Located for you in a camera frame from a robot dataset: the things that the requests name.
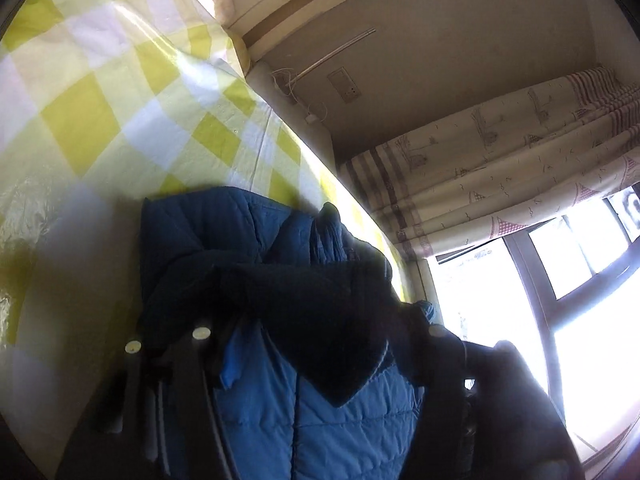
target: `metal rod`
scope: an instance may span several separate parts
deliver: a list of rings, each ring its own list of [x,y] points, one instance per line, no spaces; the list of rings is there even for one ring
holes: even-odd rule
[[[375,28],[370,28],[369,30],[366,30],[362,34],[359,34],[358,36],[356,36],[352,40],[347,41],[347,43],[345,43],[344,45],[341,45],[338,48],[336,48],[335,50],[332,50],[326,56],[324,56],[322,59],[319,59],[318,61],[313,63],[313,65],[305,68],[302,72],[300,72],[297,76],[295,76],[295,78],[293,78],[291,80],[290,85],[293,86],[296,83],[296,81],[298,81],[299,79],[302,79],[309,72],[311,72],[312,70],[315,70],[316,68],[318,68],[320,65],[322,65],[322,63],[324,63],[325,61],[331,59],[336,54],[340,54],[340,52],[342,52],[345,48],[349,48],[352,44],[358,43],[360,40],[362,40],[363,38],[366,38],[370,34],[373,34],[375,31],[376,31]]]

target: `bed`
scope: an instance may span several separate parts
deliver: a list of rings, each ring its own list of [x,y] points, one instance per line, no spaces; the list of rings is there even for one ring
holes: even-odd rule
[[[50,478],[140,312],[145,197],[236,186],[392,244],[196,0],[27,0],[0,43],[0,412]]]

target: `blue jacket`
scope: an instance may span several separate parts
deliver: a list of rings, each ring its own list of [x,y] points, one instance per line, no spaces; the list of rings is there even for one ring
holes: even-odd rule
[[[299,283],[300,276],[289,282],[282,279],[285,285],[278,293],[286,301],[271,301],[271,290],[261,292],[266,298],[262,302],[247,299],[246,291],[238,290],[245,288],[242,280],[254,278],[252,269],[262,272],[269,267],[268,272],[282,276],[290,274],[284,266],[296,266],[297,272],[316,272],[304,281],[321,283],[332,264],[376,262],[380,256],[351,236],[331,205],[314,218],[226,187],[145,203],[141,228],[145,311],[139,325],[148,344],[161,347],[184,332],[202,313],[198,298],[236,294],[260,303],[234,334],[233,351],[225,355],[227,388],[213,393],[242,480],[398,477],[423,391],[399,374],[388,349],[377,339],[345,331],[351,321],[343,320],[359,319],[359,313],[345,313],[338,301],[300,301],[299,291],[291,290],[296,287],[287,285]],[[224,269],[232,269],[236,280],[222,276]],[[376,269],[388,282],[388,264]],[[349,280],[343,287],[346,294],[354,283]],[[301,357],[305,352],[311,361],[318,352],[325,354],[309,364]],[[349,359],[342,362],[340,352],[347,352]],[[363,361],[367,374],[362,374]],[[348,370],[358,379],[347,380],[345,397],[344,384],[337,390],[334,386],[344,382]]]

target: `window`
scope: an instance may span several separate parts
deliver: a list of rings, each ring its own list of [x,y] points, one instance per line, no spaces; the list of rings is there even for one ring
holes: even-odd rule
[[[445,325],[513,342],[582,460],[640,412],[640,200],[628,188],[430,261]]]

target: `blue fabric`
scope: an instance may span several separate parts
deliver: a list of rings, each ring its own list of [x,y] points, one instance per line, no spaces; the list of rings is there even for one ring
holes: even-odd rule
[[[255,264],[271,264],[270,271],[283,264],[328,269],[337,262],[375,260],[378,255],[351,236],[330,205],[313,218],[235,188],[146,202],[141,229],[145,311],[140,330],[152,346],[175,340],[201,314],[202,298],[207,304],[226,298],[211,297],[224,289],[221,283],[211,285],[221,265],[240,270]],[[386,352],[366,385],[359,386],[345,405],[334,407],[326,394],[297,373],[276,347],[279,339],[272,336],[277,335],[265,329],[270,322],[286,322],[277,311],[275,305],[249,317],[236,330],[223,371],[223,383],[229,387],[214,391],[242,480],[397,478],[414,433],[422,389],[402,377]],[[318,331],[330,330],[330,325]]]

